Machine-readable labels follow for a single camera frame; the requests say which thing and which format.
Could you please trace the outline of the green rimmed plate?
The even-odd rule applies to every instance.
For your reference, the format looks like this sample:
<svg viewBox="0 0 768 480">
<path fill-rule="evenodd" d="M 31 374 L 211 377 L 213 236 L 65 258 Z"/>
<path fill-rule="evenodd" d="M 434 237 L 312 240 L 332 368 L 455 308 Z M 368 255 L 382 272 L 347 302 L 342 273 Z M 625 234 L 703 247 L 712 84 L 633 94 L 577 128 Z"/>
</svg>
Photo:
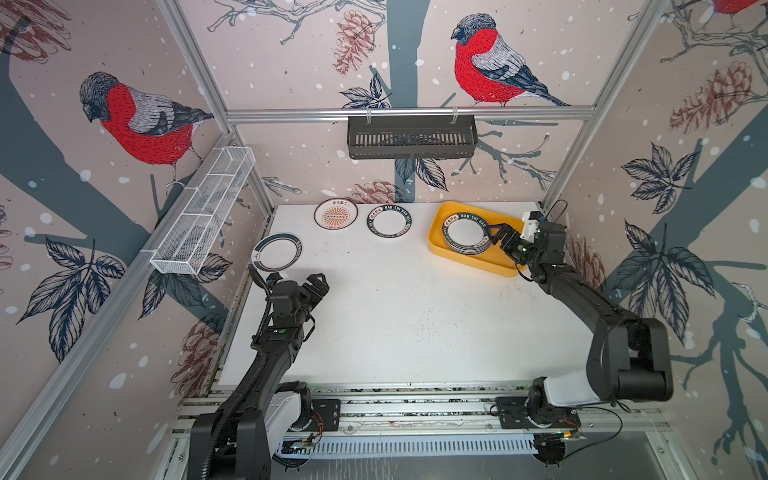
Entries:
<svg viewBox="0 0 768 480">
<path fill-rule="evenodd" d="M 302 251 L 302 242 L 295 234 L 272 234 L 255 245 L 251 253 L 251 264 L 263 272 L 281 272 L 294 265 Z"/>
</svg>

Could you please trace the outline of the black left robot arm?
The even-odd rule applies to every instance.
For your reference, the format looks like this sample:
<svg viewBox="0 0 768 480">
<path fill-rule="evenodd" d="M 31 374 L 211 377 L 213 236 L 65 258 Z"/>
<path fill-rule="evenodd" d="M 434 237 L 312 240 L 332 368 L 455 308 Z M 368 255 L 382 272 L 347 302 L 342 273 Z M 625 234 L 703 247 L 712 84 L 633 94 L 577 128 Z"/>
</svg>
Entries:
<svg viewBox="0 0 768 480">
<path fill-rule="evenodd" d="M 265 309 L 250 348 L 256 357 L 224 403 L 195 420 L 190 433 L 189 479 L 268 479 L 272 457 L 297 421 L 311 420 L 312 405 L 304 382 L 281 384 L 311 335 L 304 324 L 328 294 L 324 274 L 302 284 L 272 273 L 249 275 L 265 293 Z"/>
</svg>

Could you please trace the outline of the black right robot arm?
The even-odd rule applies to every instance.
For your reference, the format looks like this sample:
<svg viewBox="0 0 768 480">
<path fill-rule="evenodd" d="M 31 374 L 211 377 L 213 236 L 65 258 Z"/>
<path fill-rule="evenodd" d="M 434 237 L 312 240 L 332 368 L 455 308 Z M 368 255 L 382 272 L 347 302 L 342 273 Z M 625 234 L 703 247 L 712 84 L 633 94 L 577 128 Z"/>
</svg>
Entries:
<svg viewBox="0 0 768 480">
<path fill-rule="evenodd" d="M 560 376 L 538 377 L 528 390 L 527 415 L 537 425 L 578 407 L 600 403 L 665 402 L 673 396 L 666 327 L 612 304 L 564 261 L 565 227 L 543 221 L 531 240 L 511 225 L 486 228 L 492 244 L 528 279 L 568 307 L 592 332 L 585 366 Z"/>
</svg>

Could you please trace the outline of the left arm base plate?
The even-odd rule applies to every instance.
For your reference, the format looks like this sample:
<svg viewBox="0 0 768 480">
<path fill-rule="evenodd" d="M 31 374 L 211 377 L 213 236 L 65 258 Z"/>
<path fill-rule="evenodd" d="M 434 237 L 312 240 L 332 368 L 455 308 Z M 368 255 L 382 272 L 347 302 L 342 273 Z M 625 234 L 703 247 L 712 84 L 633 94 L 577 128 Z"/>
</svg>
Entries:
<svg viewBox="0 0 768 480">
<path fill-rule="evenodd" d="M 290 432 L 336 432 L 339 430 L 341 401 L 338 399 L 313 400 L 310 416 L 297 420 Z"/>
</svg>

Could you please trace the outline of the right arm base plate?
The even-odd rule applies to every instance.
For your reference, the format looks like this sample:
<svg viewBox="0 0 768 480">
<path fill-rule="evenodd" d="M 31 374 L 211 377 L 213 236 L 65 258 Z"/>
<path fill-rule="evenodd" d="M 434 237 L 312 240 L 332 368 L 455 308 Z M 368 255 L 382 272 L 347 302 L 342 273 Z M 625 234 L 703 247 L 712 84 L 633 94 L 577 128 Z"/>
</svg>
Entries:
<svg viewBox="0 0 768 480">
<path fill-rule="evenodd" d="M 544 402 L 529 405 L 527 397 L 497 397 L 489 411 L 499 418 L 503 429 L 580 429 L 581 421 L 575 409 L 554 407 Z"/>
</svg>

